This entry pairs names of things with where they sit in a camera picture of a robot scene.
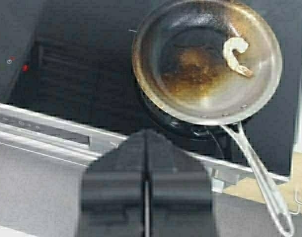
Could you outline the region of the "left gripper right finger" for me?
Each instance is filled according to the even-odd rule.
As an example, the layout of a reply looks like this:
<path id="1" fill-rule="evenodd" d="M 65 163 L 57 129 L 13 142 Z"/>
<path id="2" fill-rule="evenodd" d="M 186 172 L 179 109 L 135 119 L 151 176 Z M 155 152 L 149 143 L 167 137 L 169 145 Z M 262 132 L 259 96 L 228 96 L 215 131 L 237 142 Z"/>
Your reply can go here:
<path id="1" fill-rule="evenodd" d="M 199 161 L 147 131 L 152 237 L 216 237 L 211 181 Z"/>

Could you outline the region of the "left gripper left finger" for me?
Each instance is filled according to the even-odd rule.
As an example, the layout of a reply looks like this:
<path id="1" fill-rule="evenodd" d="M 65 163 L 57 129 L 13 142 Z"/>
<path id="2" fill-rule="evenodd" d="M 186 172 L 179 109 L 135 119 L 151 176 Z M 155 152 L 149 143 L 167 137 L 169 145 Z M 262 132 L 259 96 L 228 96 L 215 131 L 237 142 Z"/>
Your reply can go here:
<path id="1" fill-rule="evenodd" d="M 144 130 L 92 162 L 80 186 L 78 237 L 144 235 Z"/>

